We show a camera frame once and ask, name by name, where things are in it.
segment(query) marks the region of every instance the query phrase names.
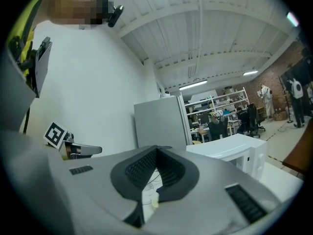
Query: gray refrigerator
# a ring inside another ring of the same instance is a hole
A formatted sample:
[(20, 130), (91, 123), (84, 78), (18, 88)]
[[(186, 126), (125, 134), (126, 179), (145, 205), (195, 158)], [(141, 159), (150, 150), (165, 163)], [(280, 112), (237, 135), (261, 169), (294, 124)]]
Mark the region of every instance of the gray refrigerator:
[(134, 105), (138, 146), (159, 145), (185, 149), (192, 144), (182, 96)]

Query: ceiling light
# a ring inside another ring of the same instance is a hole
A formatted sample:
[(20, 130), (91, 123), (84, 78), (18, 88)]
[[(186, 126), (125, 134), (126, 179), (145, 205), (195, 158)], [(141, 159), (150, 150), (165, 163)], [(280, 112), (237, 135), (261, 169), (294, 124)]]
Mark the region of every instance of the ceiling light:
[(182, 90), (189, 89), (189, 88), (192, 88), (192, 87), (195, 87), (195, 86), (198, 86), (198, 85), (201, 85), (201, 84), (205, 84), (205, 83), (207, 83), (207, 80), (201, 81), (199, 83), (195, 83), (195, 84), (191, 84), (191, 85), (187, 85), (187, 86), (181, 87), (179, 90), (182, 91)]
[(298, 20), (295, 18), (295, 16), (293, 15), (293, 13), (289, 12), (289, 13), (287, 14), (287, 18), (289, 19), (290, 22), (292, 22), (292, 24), (293, 24), (294, 26), (297, 27), (297, 26), (299, 25), (299, 22), (298, 22)]
[(254, 70), (254, 71), (245, 72), (244, 76), (248, 76), (248, 75), (255, 74), (255, 73), (258, 73), (258, 71)]

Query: black office chair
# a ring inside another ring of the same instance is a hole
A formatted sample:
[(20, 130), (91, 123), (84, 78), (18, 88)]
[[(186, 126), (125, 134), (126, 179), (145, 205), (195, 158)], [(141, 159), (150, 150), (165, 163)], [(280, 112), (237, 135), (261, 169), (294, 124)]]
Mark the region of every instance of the black office chair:
[(249, 122), (249, 137), (255, 137), (258, 136), (260, 138), (260, 135), (257, 134), (258, 130), (259, 130), (259, 125), (256, 122), (256, 108), (254, 106), (254, 104), (249, 104), (248, 106), (248, 112), (249, 112), (249, 118), (250, 118), (250, 122)]
[[(254, 105), (254, 103), (249, 104), (249, 107), (250, 107), (250, 108), (255, 108), (255, 111), (257, 111), (257, 110), (256, 110), (256, 107), (255, 107), (255, 105)], [(261, 120), (260, 120), (259, 114), (256, 114), (256, 118), (255, 118), (255, 119), (256, 119), (256, 123), (257, 123), (257, 125), (258, 125), (258, 129), (257, 129), (256, 133), (258, 133), (258, 131), (259, 131), (260, 129), (266, 131), (266, 129), (265, 129), (263, 126), (261, 126)]]

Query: white mannequin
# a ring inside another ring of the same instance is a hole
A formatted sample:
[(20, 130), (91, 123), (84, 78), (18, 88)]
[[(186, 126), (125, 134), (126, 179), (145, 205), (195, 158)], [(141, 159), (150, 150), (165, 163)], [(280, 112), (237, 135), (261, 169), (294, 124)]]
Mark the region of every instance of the white mannequin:
[(266, 115), (268, 117), (268, 122), (273, 120), (273, 115), (275, 113), (274, 106), (273, 106), (273, 98), (269, 96), (270, 88), (265, 86), (264, 84), (261, 86), (262, 90), (262, 98), (265, 101), (265, 108), (266, 108)]

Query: white ceiling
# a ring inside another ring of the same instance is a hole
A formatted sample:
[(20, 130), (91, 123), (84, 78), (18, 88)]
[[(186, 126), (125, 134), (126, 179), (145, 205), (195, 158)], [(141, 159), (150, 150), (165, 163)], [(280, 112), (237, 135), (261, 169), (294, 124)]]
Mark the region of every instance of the white ceiling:
[(125, 6), (117, 35), (156, 64), (170, 92), (196, 79), (210, 87), (249, 81), (255, 76), (242, 74), (266, 69), (293, 31), (280, 0), (113, 1)]

